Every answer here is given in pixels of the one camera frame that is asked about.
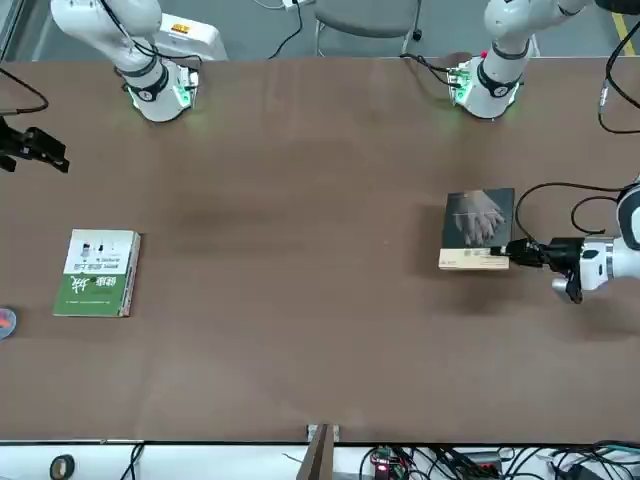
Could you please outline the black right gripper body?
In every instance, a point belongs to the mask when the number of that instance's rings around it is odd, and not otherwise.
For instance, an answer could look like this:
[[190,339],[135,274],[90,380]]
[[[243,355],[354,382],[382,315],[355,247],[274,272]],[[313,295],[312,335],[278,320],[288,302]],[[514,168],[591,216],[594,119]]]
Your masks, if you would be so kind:
[[23,150],[23,135],[12,128],[5,119],[0,119],[0,152],[2,156],[20,156]]

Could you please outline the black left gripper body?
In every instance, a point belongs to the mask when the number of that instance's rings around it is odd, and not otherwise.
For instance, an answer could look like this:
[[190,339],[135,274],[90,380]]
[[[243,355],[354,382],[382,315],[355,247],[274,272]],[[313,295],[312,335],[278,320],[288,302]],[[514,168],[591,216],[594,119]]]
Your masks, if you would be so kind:
[[560,274],[573,274],[579,270],[583,237],[554,237],[545,247],[549,268]]

